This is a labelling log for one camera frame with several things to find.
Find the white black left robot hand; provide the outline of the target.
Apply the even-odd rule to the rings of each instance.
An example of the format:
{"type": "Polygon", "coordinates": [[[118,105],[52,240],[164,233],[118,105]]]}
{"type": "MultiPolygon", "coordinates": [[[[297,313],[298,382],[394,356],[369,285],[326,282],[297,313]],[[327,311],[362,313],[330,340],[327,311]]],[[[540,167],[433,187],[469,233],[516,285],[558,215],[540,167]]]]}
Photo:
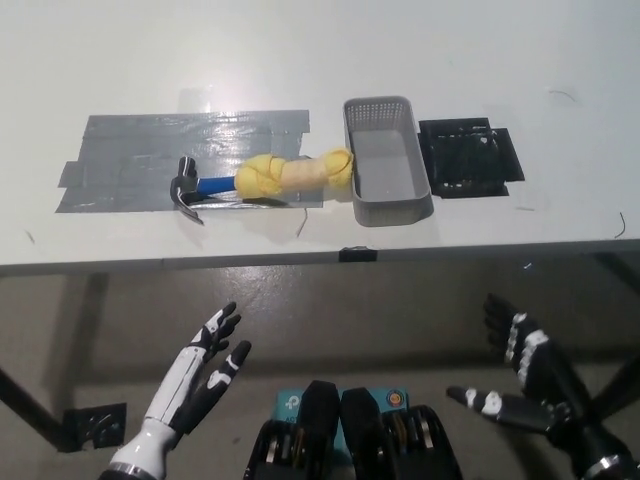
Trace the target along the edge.
{"type": "Polygon", "coordinates": [[[237,375],[250,350],[243,340],[207,380],[199,380],[206,364],[229,346],[241,316],[231,302],[218,310],[177,355],[145,414],[176,434],[191,433],[218,403],[237,375]]]}

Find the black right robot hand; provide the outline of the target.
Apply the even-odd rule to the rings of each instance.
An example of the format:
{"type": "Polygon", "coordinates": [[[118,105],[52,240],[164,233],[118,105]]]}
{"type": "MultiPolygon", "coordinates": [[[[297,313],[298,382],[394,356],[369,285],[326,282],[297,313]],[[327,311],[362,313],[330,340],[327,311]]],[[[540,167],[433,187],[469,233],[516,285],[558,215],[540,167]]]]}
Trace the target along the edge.
{"type": "Polygon", "coordinates": [[[578,479],[637,479],[639,462],[603,422],[639,399],[639,359],[591,396],[561,346],[527,312],[490,294],[484,315],[489,344],[522,394],[450,386],[446,395],[493,423],[545,436],[568,455],[578,479]]]}

